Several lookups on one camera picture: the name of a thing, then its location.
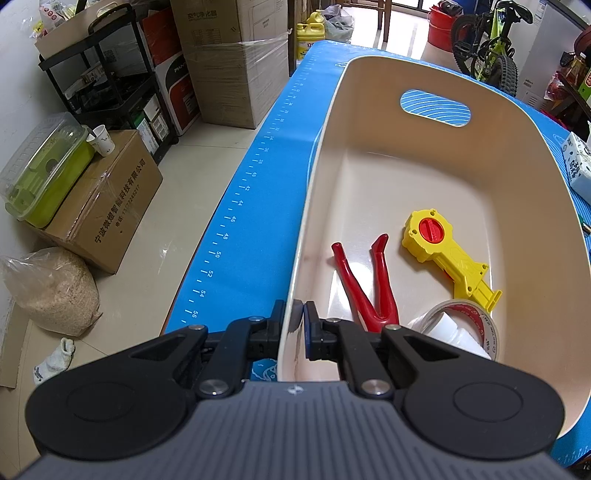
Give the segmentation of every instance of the yellow bottle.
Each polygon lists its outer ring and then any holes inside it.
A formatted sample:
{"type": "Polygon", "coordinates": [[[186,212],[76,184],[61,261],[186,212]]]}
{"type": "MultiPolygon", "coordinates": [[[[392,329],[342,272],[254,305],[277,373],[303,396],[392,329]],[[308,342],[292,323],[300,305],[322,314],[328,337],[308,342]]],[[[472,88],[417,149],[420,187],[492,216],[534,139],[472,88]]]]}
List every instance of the yellow bottle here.
{"type": "Polygon", "coordinates": [[[297,59],[302,60],[310,47],[317,41],[324,40],[324,25],[318,22],[310,22],[307,25],[298,23],[297,33],[297,59]]]}
{"type": "Polygon", "coordinates": [[[316,10],[310,15],[310,18],[306,21],[308,25],[311,23],[324,23],[324,17],[322,16],[322,10],[316,10]]]}

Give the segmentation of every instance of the chair leg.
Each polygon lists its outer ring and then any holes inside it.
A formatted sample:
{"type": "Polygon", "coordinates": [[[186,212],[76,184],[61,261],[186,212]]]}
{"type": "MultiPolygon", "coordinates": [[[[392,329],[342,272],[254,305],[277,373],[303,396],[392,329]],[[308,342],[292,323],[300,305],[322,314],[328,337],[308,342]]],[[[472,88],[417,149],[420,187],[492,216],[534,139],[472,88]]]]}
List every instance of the chair leg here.
{"type": "Polygon", "coordinates": [[[392,0],[385,0],[384,8],[384,42],[388,41],[390,36],[390,18],[392,17],[392,0]]]}
{"type": "Polygon", "coordinates": [[[384,12],[384,0],[378,0],[378,30],[382,30],[382,13],[384,12]]]}

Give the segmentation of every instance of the white wall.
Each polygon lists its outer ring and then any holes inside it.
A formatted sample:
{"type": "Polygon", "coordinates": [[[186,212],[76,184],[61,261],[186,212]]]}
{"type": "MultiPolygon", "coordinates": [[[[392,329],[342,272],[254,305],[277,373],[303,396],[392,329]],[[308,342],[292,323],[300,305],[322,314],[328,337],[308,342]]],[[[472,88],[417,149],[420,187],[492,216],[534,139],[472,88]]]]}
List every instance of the white wall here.
{"type": "MultiPolygon", "coordinates": [[[[47,75],[39,68],[34,40],[21,31],[23,19],[38,18],[38,0],[12,0],[0,11],[0,169],[46,115],[64,111],[47,75]]],[[[6,213],[0,203],[0,255],[20,256],[37,236],[6,213]]],[[[10,295],[0,281],[0,345],[10,295]]]]}

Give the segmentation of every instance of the bicycle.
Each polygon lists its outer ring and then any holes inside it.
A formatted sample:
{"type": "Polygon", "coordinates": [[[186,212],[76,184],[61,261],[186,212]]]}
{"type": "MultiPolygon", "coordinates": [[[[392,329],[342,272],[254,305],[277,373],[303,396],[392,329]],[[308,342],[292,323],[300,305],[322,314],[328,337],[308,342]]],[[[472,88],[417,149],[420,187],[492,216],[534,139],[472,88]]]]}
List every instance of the bicycle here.
{"type": "Polygon", "coordinates": [[[517,66],[513,61],[511,25],[533,23],[531,12],[513,0],[499,0],[492,11],[459,16],[452,25],[452,53],[460,71],[507,95],[517,94],[517,66]]]}

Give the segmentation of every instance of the bicycle seat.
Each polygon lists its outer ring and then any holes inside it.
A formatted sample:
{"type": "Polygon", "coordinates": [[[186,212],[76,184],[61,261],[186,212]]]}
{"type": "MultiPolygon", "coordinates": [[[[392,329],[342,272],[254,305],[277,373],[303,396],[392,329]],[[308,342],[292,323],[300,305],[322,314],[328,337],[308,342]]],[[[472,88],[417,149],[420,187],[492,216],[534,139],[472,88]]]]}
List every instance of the bicycle seat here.
{"type": "Polygon", "coordinates": [[[507,20],[512,23],[518,23],[523,20],[525,23],[533,23],[534,16],[526,7],[514,2],[513,0],[499,0],[496,8],[504,8],[507,14],[507,20]]]}

